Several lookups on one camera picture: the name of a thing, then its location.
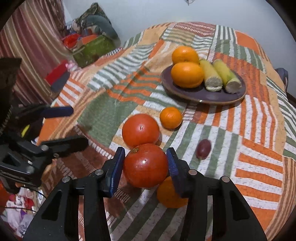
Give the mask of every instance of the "bed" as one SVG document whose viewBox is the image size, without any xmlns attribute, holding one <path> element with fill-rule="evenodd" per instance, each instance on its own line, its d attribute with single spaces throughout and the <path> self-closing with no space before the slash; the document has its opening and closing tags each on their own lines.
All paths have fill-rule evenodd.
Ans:
<svg viewBox="0 0 296 241">
<path fill-rule="evenodd" d="M 200 58 L 222 59 L 245 81 L 243 101 L 225 106 L 185 102 L 161 85 L 162 70 L 171 65 L 179 45 L 193 47 Z M 182 111 L 175 131 L 160 125 L 159 146 L 174 147 L 179 158 L 208 177 L 229 176 L 245 197 L 268 240 L 273 240 L 296 204 L 296 110 L 268 56 L 252 37 L 229 27 L 201 22 L 164 23 L 130 38 L 117 53 L 72 72 L 55 106 L 71 105 L 69 118 L 46 120 L 39 142 L 85 135 L 89 147 L 55 160 L 43 177 L 48 194 L 63 176 L 80 178 L 113 157 L 122 140 L 124 121 L 148 113 L 160 124 L 167 106 Z M 209 139 L 212 150 L 199 162 L 194 151 Z M 166 209 L 156 188 L 132 187 L 121 177 L 119 189 L 105 200 L 112 240 L 179 240 L 186 207 Z M 79 238 L 83 235 L 83 200 L 79 208 Z M 208 200 L 207 240 L 211 240 L 213 209 Z"/>
</svg>

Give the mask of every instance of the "small orange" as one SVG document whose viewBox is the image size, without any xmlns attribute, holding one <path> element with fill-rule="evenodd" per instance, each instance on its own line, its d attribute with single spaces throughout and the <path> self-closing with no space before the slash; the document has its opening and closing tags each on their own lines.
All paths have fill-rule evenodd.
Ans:
<svg viewBox="0 0 296 241">
<path fill-rule="evenodd" d="M 203 82 L 205 73 L 196 63 L 181 62 L 172 67 L 171 76 L 177 86 L 195 88 Z"/>
<path fill-rule="evenodd" d="M 176 48 L 172 54 L 173 64 L 180 62 L 194 62 L 199 64 L 200 59 L 195 50 L 188 46 L 179 46 Z"/>
<path fill-rule="evenodd" d="M 177 128 L 183 120 L 181 112 L 175 107 L 164 108 L 159 115 L 161 124 L 166 129 Z"/>
<path fill-rule="evenodd" d="M 188 198 L 181 198 L 176 192 L 171 177 L 167 177 L 157 189 L 158 201 L 167 208 L 180 208 L 188 203 Z"/>
</svg>

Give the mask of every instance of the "black cable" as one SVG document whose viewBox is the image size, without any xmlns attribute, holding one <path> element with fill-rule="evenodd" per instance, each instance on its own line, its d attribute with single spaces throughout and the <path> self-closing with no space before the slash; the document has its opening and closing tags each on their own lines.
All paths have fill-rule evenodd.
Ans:
<svg viewBox="0 0 296 241">
<path fill-rule="evenodd" d="M 32 212 L 35 212 L 35 213 L 37 212 L 37 211 L 34 211 L 32 209 L 22 208 L 22 207 L 3 207 L 3 206 L 0 206 L 0 208 L 23 209 L 23 210 L 32 211 Z"/>
<path fill-rule="evenodd" d="M 34 191 L 34 192 L 39 193 L 41 196 L 45 197 L 45 199 L 46 199 L 46 196 L 43 193 L 38 192 L 38 191 L 36 191 L 35 189 L 32 189 L 32 188 L 27 188 L 27 189 L 29 189 L 30 191 Z"/>
</svg>

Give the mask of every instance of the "yellow-green vegetable stalk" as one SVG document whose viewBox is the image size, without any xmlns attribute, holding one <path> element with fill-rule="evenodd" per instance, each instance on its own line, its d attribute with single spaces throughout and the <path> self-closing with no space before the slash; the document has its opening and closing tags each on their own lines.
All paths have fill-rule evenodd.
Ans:
<svg viewBox="0 0 296 241">
<path fill-rule="evenodd" d="M 206 59 L 200 60 L 200 67 L 205 73 L 205 88 L 208 91 L 216 92 L 222 89 L 223 83 L 214 66 Z"/>
<path fill-rule="evenodd" d="M 223 86 L 226 92 L 234 94 L 242 87 L 242 83 L 236 77 L 236 75 L 227 67 L 227 65 L 221 60 L 214 61 L 213 66 L 217 73 L 220 75 L 223 81 Z"/>
</svg>

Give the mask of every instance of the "fruit on plate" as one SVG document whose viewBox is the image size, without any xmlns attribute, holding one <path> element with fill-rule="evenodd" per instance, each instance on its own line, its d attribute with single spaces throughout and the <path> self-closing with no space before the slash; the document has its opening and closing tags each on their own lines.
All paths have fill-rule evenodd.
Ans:
<svg viewBox="0 0 296 241">
<path fill-rule="evenodd" d="M 166 178 L 168 160 L 159 146 L 143 144 L 127 154 L 123 162 L 123 172 L 134 187 L 151 188 Z"/>
<path fill-rule="evenodd" d="M 196 147 L 196 157 L 199 160 L 204 160 L 208 157 L 209 153 L 211 152 L 211 142 L 208 139 L 201 140 L 197 147 Z"/>
<path fill-rule="evenodd" d="M 242 87 L 242 83 L 236 77 L 236 75 L 227 67 L 227 65 L 221 60 L 216 59 L 213 62 L 213 66 L 217 73 L 220 75 L 223 81 L 223 86 L 226 92 L 235 94 Z"/>
<path fill-rule="evenodd" d="M 173 64 L 180 62 L 194 62 L 199 64 L 200 60 L 197 52 L 189 46 L 179 46 L 172 54 Z"/>
<path fill-rule="evenodd" d="M 167 177 L 157 189 L 158 201 L 167 208 L 181 208 L 188 203 L 188 198 L 181 198 L 176 192 L 171 177 Z"/>
<path fill-rule="evenodd" d="M 223 83 L 214 66 L 206 59 L 200 60 L 200 67 L 205 73 L 205 88 L 208 91 L 216 92 L 222 89 Z"/>
<path fill-rule="evenodd" d="M 157 122 L 147 114 L 131 116 L 122 128 L 122 138 L 130 148 L 146 143 L 155 144 L 158 141 L 159 134 Z"/>
<path fill-rule="evenodd" d="M 181 62 L 172 67 L 171 76 L 175 85 L 181 88 L 195 88 L 203 82 L 205 74 L 198 64 Z"/>
<path fill-rule="evenodd" d="M 183 120 L 181 112 L 176 107 L 166 107 L 159 115 L 161 124 L 166 129 L 177 128 Z"/>
</svg>

